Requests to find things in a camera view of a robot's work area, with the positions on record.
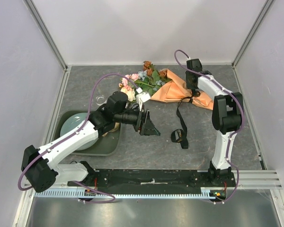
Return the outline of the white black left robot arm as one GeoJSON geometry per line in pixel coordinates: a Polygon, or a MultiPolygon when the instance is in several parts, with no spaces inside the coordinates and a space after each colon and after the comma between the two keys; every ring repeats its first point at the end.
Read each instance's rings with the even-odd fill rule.
{"type": "Polygon", "coordinates": [[[159,136],[159,130],[150,119],[150,111],[144,108],[150,98],[147,92],[140,91],[136,106],[129,108],[127,94],[114,92],[106,103],[87,113],[86,119],[68,133],[39,148],[33,145],[25,148],[21,177],[26,177],[35,192],[44,192],[57,181],[76,181],[84,186],[93,184],[94,170],[87,162],[66,165],[60,162],[83,145],[97,142],[113,130],[116,123],[132,125],[140,135],[159,136]]]}

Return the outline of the black printed ribbon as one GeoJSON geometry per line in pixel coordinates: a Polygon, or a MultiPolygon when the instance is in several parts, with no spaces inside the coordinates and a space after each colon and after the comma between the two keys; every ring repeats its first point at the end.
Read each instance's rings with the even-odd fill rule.
{"type": "Polygon", "coordinates": [[[192,91],[191,96],[184,97],[180,99],[180,101],[177,103],[176,115],[180,120],[181,128],[174,130],[170,136],[171,141],[174,143],[179,143],[182,149],[188,149],[189,143],[187,140],[187,126],[179,110],[180,105],[183,103],[185,99],[188,99],[189,102],[192,102],[194,97],[199,97],[201,94],[200,91],[197,90],[191,90],[191,91],[192,91]]]}

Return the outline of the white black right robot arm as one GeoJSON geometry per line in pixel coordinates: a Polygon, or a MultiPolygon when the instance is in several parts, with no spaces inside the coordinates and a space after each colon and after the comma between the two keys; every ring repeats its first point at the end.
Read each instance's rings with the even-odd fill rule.
{"type": "Polygon", "coordinates": [[[186,67],[187,88],[201,90],[213,101],[212,124],[217,137],[206,180],[212,186],[234,185],[230,162],[234,139],[244,120],[242,94],[224,88],[210,72],[203,71],[199,59],[187,59],[186,67]]]}

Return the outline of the orange wrapping paper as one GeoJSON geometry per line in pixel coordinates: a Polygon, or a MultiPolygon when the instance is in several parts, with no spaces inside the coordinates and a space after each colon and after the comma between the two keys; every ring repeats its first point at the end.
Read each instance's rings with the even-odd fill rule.
{"type": "Polygon", "coordinates": [[[171,79],[171,81],[167,82],[156,91],[151,96],[151,100],[164,103],[176,103],[182,98],[187,97],[184,99],[184,102],[192,103],[197,107],[213,110],[213,100],[204,91],[200,91],[200,96],[193,97],[193,100],[190,101],[192,91],[186,89],[186,82],[183,79],[169,69],[160,70],[159,75],[165,76],[167,79],[171,79]]]}

